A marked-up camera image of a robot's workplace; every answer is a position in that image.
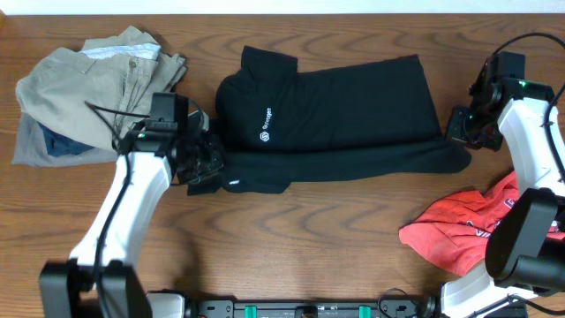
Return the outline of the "black polo shirt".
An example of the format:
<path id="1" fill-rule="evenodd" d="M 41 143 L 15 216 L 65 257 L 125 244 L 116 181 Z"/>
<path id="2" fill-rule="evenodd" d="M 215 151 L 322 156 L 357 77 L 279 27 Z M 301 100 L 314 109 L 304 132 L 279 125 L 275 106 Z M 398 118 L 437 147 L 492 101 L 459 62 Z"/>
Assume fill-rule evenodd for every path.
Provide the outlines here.
<path id="1" fill-rule="evenodd" d="M 300 72 L 295 57 L 245 47 L 215 95 L 219 173 L 190 195 L 282 193 L 296 182 L 451 174 L 471 155 L 445 140 L 417 56 Z"/>

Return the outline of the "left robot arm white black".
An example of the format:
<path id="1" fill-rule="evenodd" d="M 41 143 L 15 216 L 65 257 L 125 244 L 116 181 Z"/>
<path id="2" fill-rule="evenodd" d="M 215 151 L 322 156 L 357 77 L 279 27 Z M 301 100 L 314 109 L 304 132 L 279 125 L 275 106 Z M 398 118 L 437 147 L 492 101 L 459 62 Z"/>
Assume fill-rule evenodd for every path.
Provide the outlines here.
<path id="1" fill-rule="evenodd" d="M 85 237 L 68 261 L 47 262 L 39 276 L 47 317 L 196 317 L 180 291 L 145 291 L 136 274 L 155 208 L 173 180 L 198 185 L 223 167 L 207 114 L 194 101 L 157 95 L 149 114 L 118 145 L 116 174 Z"/>

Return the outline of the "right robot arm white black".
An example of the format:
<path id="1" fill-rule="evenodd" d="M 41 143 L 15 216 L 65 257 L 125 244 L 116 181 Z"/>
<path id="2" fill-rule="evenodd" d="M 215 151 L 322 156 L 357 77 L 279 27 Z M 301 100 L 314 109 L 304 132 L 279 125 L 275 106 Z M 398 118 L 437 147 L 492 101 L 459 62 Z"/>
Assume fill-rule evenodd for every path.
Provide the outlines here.
<path id="1" fill-rule="evenodd" d="M 534 303 L 564 290 L 564 141 L 558 124 L 561 91 L 525 78 L 525 57 L 503 46 L 470 86 L 468 107 L 454 107 L 446 137 L 467 148 L 508 145 L 519 198 L 490 235 L 482 261 L 441 287 L 427 313 L 435 317 L 511 315 L 517 304 L 562 316 Z"/>

